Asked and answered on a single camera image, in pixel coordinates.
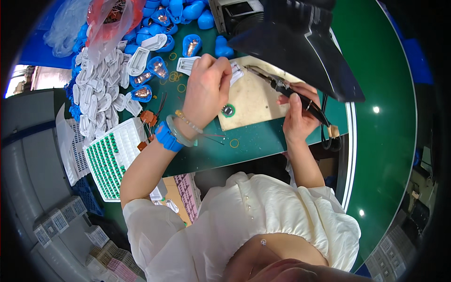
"fingernail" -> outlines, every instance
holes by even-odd
[[[290,100],[294,103],[298,103],[301,99],[297,93],[293,93],[290,95]]]

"woman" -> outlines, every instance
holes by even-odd
[[[194,62],[182,109],[192,125],[203,129],[220,112],[231,76],[224,57],[204,54]],[[291,86],[319,105],[313,87]],[[165,148],[159,134],[167,125],[160,124],[156,140],[125,173],[120,191],[132,254],[148,281],[364,279],[340,271],[349,271],[355,261],[360,229],[324,186],[305,142],[319,122],[302,110],[297,94],[289,103],[283,131],[298,189],[265,175],[234,174],[225,187],[209,190],[188,228],[172,210],[149,199],[177,151]],[[198,134],[181,118],[174,126],[181,140]]]

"beaded bracelet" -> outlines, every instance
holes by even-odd
[[[198,128],[194,123],[192,123],[191,121],[187,120],[185,115],[182,113],[181,110],[176,110],[175,114],[181,118],[184,122],[186,122],[186,124],[188,124],[189,126],[191,126],[192,129],[194,129],[195,131],[197,131],[197,133],[202,134],[203,130]]]

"red plastic bag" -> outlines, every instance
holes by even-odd
[[[122,13],[112,10],[118,2],[124,6]],[[146,0],[93,0],[90,3],[87,11],[90,31],[86,46],[89,47],[88,57],[94,65],[102,62],[122,37],[141,22],[145,3]],[[113,13],[117,21],[104,23]]]

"wooden work board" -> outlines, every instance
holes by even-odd
[[[238,79],[229,91],[228,104],[235,108],[235,114],[232,117],[225,117],[222,113],[218,114],[222,131],[284,117],[290,108],[289,104],[278,105],[276,101],[280,93],[276,92],[262,78],[248,72],[244,66],[257,66],[290,82],[302,80],[252,56],[232,59],[230,62],[238,63],[244,76]]]

